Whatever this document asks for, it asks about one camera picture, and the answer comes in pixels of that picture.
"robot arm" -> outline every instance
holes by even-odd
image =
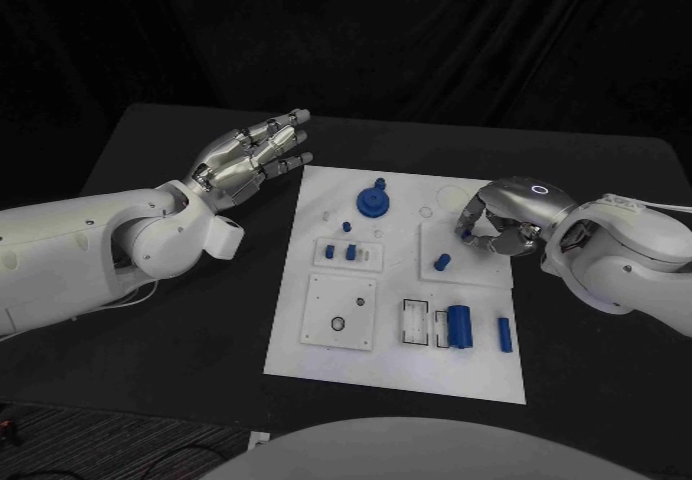
[[[202,251],[229,260],[242,228],[218,213],[311,160],[281,159],[306,139],[294,110],[233,130],[202,151],[184,180],[156,189],[0,212],[0,335],[56,323],[183,274]]]
[[[515,256],[539,237],[541,268],[588,305],[611,314],[640,310],[692,336],[692,232],[644,203],[607,194],[577,206],[552,185],[512,177],[479,190],[456,232],[468,245]],[[483,208],[497,237],[471,234]]]

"table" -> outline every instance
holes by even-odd
[[[208,142],[270,116],[134,105],[82,195],[180,179]],[[316,165],[528,175],[579,203],[605,192],[690,203],[675,152],[657,139],[324,117],[306,129]],[[641,472],[692,474],[692,340],[643,314],[591,309],[541,271],[538,254],[512,260],[526,406],[262,375],[298,188],[293,172],[225,212],[246,230],[231,262],[205,254],[143,304],[0,343],[0,400],[264,431],[373,416],[454,419],[551,439]]]

